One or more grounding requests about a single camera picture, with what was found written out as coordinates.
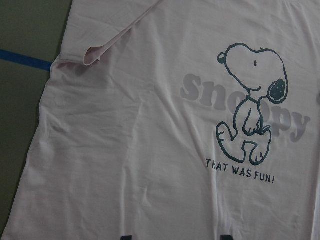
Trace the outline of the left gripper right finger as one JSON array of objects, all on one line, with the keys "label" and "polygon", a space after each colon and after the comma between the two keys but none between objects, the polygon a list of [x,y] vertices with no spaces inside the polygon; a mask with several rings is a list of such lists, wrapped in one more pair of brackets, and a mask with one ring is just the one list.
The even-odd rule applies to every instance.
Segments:
[{"label": "left gripper right finger", "polygon": [[232,235],[221,235],[220,240],[233,240]]}]

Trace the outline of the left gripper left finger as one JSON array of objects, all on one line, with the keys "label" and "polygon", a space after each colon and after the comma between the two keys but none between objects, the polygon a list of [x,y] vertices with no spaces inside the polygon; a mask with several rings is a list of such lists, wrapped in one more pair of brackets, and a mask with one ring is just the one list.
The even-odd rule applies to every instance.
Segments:
[{"label": "left gripper left finger", "polygon": [[131,235],[124,235],[124,236],[121,236],[120,240],[132,240],[132,236]]}]

